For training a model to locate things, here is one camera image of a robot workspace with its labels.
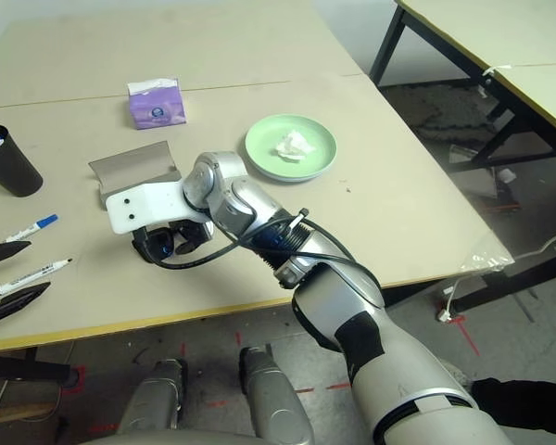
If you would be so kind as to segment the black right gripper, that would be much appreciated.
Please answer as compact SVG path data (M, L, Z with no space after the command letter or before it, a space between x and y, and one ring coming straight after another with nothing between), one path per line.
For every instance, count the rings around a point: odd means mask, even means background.
M183 239L175 248L175 253L184 255L209 242L213 229L206 222L178 221L174 224L174 233Z

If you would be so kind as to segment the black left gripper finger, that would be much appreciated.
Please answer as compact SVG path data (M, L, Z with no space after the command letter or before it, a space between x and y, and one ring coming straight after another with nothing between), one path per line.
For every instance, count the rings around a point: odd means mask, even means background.
M23 310L38 299L51 285L50 282L22 288L0 300L0 321Z
M29 247L31 241L10 241L0 243L0 261L6 260Z

